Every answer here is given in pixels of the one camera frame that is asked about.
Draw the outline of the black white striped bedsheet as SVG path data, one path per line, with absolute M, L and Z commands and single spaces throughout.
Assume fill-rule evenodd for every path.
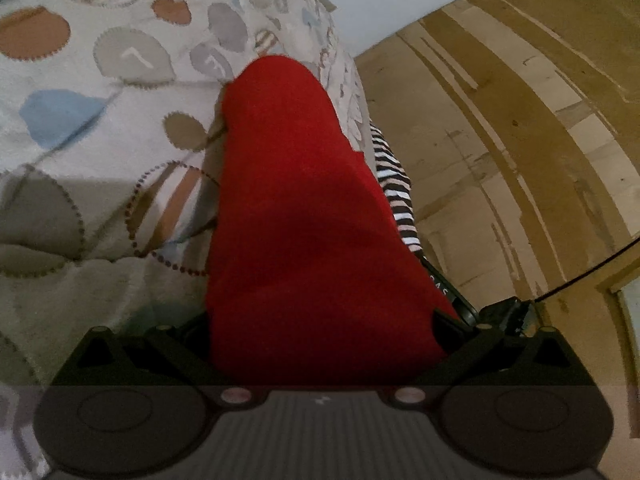
M 375 157 L 375 175 L 390 204 L 400 238 L 410 252 L 422 258 L 424 250 L 414 220 L 411 181 L 384 138 L 382 130 L 370 125 L 370 131 Z

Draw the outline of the red long-sleeve sweater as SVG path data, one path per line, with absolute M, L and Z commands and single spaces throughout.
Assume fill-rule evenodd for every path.
M 256 384 L 323 385 L 439 363 L 432 316 L 451 304 L 311 71 L 260 58 L 221 111 L 205 299 L 215 364 Z

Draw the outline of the patterned grey circle-print duvet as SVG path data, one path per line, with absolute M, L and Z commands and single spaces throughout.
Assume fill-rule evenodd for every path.
M 374 162 L 324 0 L 1 0 L 1 474 L 49 472 L 42 387 L 92 326 L 201 311 L 222 162 L 219 92 L 268 54 L 320 80 Z

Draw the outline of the wooden plywood wardrobe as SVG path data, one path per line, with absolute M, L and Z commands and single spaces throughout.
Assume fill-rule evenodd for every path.
M 629 384 L 606 279 L 639 259 L 638 0 L 456 0 L 357 64 L 428 260 L 476 308 L 535 300 Z

